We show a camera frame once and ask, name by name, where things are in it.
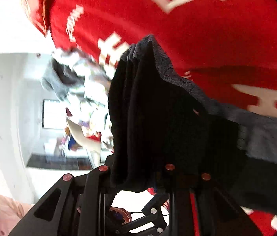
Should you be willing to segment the black pants grey waistband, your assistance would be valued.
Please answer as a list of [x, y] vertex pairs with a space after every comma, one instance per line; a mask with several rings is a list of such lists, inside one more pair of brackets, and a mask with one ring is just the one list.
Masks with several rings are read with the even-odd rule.
[[172, 164], [192, 189], [207, 173], [240, 206], [277, 214], [277, 118], [207, 97], [154, 36], [121, 56], [109, 114], [114, 184], [143, 191]]

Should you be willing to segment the red blanket white characters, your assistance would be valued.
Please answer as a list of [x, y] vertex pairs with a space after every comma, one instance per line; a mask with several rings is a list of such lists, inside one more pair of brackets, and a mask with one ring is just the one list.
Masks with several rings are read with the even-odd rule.
[[[112, 80], [123, 53], [152, 35], [178, 76], [195, 83], [207, 97], [277, 118], [277, 0], [22, 2], [32, 24], [42, 34], [50, 32], [57, 49], [91, 55]], [[117, 192], [169, 195], [158, 192], [157, 185], [136, 192], [114, 184], [113, 164], [110, 184]], [[277, 215], [240, 207], [261, 235], [266, 222], [261, 214]], [[269, 235], [277, 235], [277, 229]]]

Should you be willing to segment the pile of clothes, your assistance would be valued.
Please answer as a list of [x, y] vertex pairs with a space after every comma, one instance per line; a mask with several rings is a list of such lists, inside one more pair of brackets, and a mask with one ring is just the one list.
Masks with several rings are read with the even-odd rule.
[[101, 148], [114, 150], [108, 94], [112, 76], [95, 59], [79, 49], [58, 48], [51, 54], [41, 78], [43, 89], [53, 92], [80, 123], [85, 137], [95, 138]]

